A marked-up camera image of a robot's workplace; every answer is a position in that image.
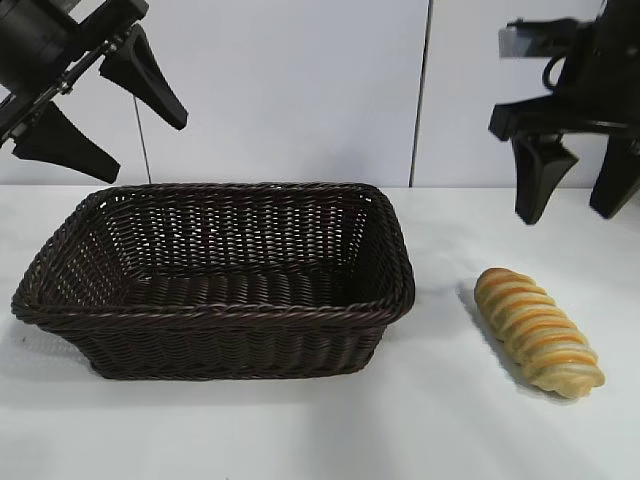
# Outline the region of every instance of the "wicker basket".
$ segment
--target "wicker basket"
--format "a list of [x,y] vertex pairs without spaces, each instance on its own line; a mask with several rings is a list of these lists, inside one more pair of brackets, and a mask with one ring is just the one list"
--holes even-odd
[[12,307],[106,378],[303,378],[363,368],[414,294],[374,187],[154,185],[84,200]]

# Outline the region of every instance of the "white tabletop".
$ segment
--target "white tabletop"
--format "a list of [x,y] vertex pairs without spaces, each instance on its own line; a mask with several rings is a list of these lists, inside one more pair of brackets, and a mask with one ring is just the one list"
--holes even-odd
[[[640,478],[640,202],[584,190],[535,227],[512,190],[387,190],[417,301],[363,372],[299,381],[114,382],[18,322],[28,263],[93,188],[0,187],[0,479]],[[578,402],[527,387],[470,294],[487,267],[533,276],[600,355]]]

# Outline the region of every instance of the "twisted bread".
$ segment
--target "twisted bread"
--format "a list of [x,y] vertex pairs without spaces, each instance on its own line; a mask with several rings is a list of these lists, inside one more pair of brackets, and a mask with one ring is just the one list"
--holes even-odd
[[598,356],[566,314],[530,277],[484,272],[474,291],[482,316],[531,384],[567,398],[604,384]]

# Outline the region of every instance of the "basket rim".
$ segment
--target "basket rim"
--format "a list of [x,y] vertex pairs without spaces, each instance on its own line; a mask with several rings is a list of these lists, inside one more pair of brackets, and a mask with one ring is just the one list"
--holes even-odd
[[[47,277],[49,267],[53,259],[62,253],[68,239],[77,234],[82,227],[83,219],[90,215],[96,207],[113,195],[125,192],[162,192],[162,191],[190,191],[199,190],[204,192],[234,192],[234,191],[261,191],[273,192],[278,190],[296,190],[300,192],[313,192],[320,190],[326,192],[328,189],[335,191],[362,190],[363,193],[373,195],[377,200],[383,202],[383,210],[389,212],[384,220],[389,223],[389,232],[393,236],[393,241],[398,250],[389,252],[392,255],[393,263],[397,266],[398,272],[392,282],[389,294],[378,298],[372,302],[354,303],[343,306],[321,306],[309,307],[303,305],[273,305],[273,304],[227,304],[211,303],[191,306],[151,306],[151,305],[64,305],[39,303],[36,301],[38,292],[41,291],[44,279]],[[12,298],[12,310],[27,323],[46,325],[56,323],[57,325],[66,322],[77,323],[79,319],[89,324],[128,321],[152,316],[158,320],[198,320],[207,318],[216,319],[216,325],[223,319],[237,322],[251,316],[254,319],[286,322],[288,319],[304,322],[307,317],[312,317],[311,321],[317,322],[320,318],[331,322],[345,317],[366,317],[367,323],[371,323],[372,317],[380,317],[388,323],[402,316],[413,305],[415,299],[415,283],[413,270],[409,262],[408,254],[404,244],[401,228],[390,201],[378,188],[364,183],[163,183],[151,185],[130,185],[120,187],[110,187],[88,195],[65,220],[65,222],[55,231],[51,238],[45,242],[42,249],[35,256],[29,268],[24,274],[20,286]]]

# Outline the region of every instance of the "pastry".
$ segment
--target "pastry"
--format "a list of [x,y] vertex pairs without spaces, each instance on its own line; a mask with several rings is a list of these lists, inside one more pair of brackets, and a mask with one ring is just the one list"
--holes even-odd
[[585,336],[532,278],[491,268],[478,279],[474,297],[532,385],[577,398],[604,384],[598,356]]

